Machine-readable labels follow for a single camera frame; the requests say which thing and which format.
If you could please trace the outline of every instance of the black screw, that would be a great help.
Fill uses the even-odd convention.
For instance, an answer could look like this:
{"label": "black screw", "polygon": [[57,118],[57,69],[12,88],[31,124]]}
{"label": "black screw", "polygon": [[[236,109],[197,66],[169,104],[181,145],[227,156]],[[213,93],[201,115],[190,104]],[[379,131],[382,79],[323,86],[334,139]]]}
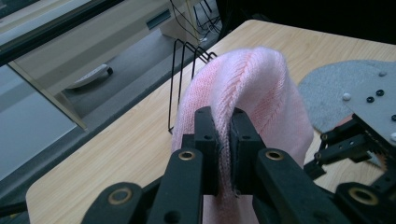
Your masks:
{"label": "black screw", "polygon": [[385,94],[385,92],[383,90],[378,90],[378,91],[375,92],[375,94],[377,96],[383,96]]}
{"label": "black screw", "polygon": [[367,99],[366,99],[367,103],[372,103],[374,100],[375,100],[375,99],[374,99],[373,96],[369,96],[369,97],[367,97]]}

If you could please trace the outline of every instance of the black mechanical part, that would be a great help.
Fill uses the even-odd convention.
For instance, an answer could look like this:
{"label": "black mechanical part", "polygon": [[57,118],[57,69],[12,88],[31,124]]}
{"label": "black mechanical part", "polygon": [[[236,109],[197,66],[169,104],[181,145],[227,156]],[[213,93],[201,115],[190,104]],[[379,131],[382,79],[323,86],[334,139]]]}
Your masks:
{"label": "black mechanical part", "polygon": [[194,131],[194,147],[200,150],[205,157],[204,194],[217,195],[219,189],[219,137],[212,120],[210,106],[195,111]]}
{"label": "black mechanical part", "polygon": [[230,126],[231,180],[239,194],[252,194],[257,153],[266,148],[245,111],[236,108]]}
{"label": "black mechanical part", "polygon": [[118,183],[106,188],[93,202],[81,223],[143,223],[143,190],[132,183]]}
{"label": "black mechanical part", "polygon": [[147,223],[201,223],[203,154],[193,148],[172,153]]}
{"label": "black mechanical part", "polygon": [[273,148],[260,150],[256,174],[268,191],[281,223],[350,223],[288,153]]}
{"label": "black mechanical part", "polygon": [[369,186],[340,184],[334,200],[353,223],[396,223],[395,202]]}
{"label": "black mechanical part", "polygon": [[[396,211],[392,152],[386,154],[388,170],[370,187],[348,183],[333,194],[310,179],[325,173],[323,164],[344,158],[362,161],[367,148],[375,151],[386,147],[387,142],[376,141],[377,136],[365,130],[359,119],[321,138],[320,150],[304,172],[285,151],[266,148],[248,115],[235,109],[230,120],[230,148],[236,197],[253,196],[253,208],[261,224],[396,223],[392,216]],[[83,223],[201,223],[203,195],[215,195],[219,187],[221,145],[209,107],[196,111],[195,134],[185,134],[182,140],[182,149],[172,154],[163,177],[143,189],[125,186],[127,183],[106,189],[92,204]]]}

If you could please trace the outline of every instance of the bolt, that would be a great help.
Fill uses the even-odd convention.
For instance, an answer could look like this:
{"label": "bolt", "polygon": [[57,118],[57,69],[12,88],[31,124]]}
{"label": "bolt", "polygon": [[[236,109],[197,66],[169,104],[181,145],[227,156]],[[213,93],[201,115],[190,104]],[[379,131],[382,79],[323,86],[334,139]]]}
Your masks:
{"label": "bolt", "polygon": [[385,71],[381,71],[381,72],[379,72],[379,74],[378,74],[379,76],[381,76],[381,77],[384,77],[384,76],[386,76],[387,75],[387,72],[385,72]]}
{"label": "bolt", "polygon": [[372,103],[374,100],[375,100],[375,99],[374,99],[373,96],[369,96],[369,97],[367,97],[367,99],[366,99],[367,103]]}
{"label": "bolt", "polygon": [[390,135],[390,140],[392,140],[393,142],[396,142],[396,133],[392,133]]}
{"label": "bolt", "polygon": [[349,93],[344,93],[344,95],[343,95],[343,100],[344,101],[349,101],[350,100],[350,98],[351,98],[351,96],[350,96],[350,94]]}
{"label": "bolt", "polygon": [[375,92],[375,94],[377,96],[383,96],[385,94],[385,92],[383,90],[378,90],[378,91]]}

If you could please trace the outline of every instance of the pink knitted fabric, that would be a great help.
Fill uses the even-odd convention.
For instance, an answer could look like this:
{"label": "pink knitted fabric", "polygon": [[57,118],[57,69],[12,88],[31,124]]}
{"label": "pink knitted fabric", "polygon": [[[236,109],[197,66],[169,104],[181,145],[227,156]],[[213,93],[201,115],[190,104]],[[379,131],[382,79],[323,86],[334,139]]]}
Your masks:
{"label": "pink knitted fabric", "polygon": [[283,56],[263,47],[219,56],[197,74],[180,102],[172,151],[193,133],[194,112],[210,105],[223,149],[219,195],[204,197],[204,223],[258,223],[251,196],[236,197],[230,181],[229,122],[238,107],[247,112],[268,147],[287,151],[303,166],[313,129]]}

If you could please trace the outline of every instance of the screw hole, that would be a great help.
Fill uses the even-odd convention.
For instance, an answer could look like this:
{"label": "screw hole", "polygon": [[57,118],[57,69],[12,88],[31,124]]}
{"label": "screw hole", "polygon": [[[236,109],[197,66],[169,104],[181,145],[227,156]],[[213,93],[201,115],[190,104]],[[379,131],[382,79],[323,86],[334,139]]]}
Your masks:
{"label": "screw hole", "polygon": [[178,154],[178,157],[183,161],[190,161],[194,159],[195,154],[191,151],[183,151]]}
{"label": "screw hole", "polygon": [[283,155],[277,151],[267,151],[265,156],[273,161],[281,161],[283,160]]}
{"label": "screw hole", "polygon": [[367,99],[366,99],[367,103],[372,103],[374,100],[375,100],[375,99],[374,99],[373,96],[369,96],[369,97],[367,97]]}
{"label": "screw hole", "polygon": [[366,205],[378,204],[378,198],[368,189],[351,188],[348,193],[355,201],[359,203]]}
{"label": "screw hole", "polygon": [[170,211],[165,214],[163,220],[168,224],[175,224],[180,221],[180,213],[177,211]]}
{"label": "screw hole", "polygon": [[128,202],[132,198],[132,191],[128,188],[116,189],[108,195],[108,202],[119,205]]}

